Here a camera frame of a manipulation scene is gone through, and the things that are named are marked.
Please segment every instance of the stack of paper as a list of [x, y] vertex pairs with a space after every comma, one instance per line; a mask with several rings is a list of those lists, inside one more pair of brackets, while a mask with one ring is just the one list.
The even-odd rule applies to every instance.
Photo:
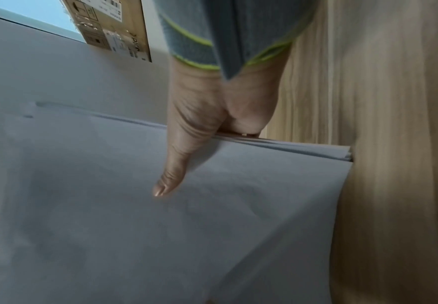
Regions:
[[0, 304], [331, 302], [347, 147], [217, 137], [155, 198], [164, 126], [37, 104], [7, 129]]

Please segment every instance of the wooden table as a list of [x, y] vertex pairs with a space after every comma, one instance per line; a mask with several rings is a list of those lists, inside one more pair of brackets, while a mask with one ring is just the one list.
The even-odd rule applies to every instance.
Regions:
[[335, 303], [438, 303], [438, 0], [325, 0], [267, 137], [352, 145]]

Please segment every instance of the cardboard box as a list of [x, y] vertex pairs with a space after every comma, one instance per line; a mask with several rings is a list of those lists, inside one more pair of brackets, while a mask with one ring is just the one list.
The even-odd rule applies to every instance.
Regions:
[[60, 1], [88, 44], [151, 61], [140, 0]]

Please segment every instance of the gray sweater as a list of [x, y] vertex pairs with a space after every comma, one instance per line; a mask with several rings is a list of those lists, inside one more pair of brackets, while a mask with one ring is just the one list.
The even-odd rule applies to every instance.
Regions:
[[172, 55], [226, 79], [287, 47], [319, 0], [155, 0]]

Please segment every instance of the barcode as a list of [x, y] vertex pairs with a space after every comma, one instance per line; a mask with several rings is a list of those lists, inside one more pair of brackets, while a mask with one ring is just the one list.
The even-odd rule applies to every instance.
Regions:
[[109, 4], [115, 6], [115, 7], [118, 8], [118, 9], [120, 8], [120, 3], [117, 3], [117, 2], [114, 1], [114, 0], [106, 0], [106, 2], [108, 2]]

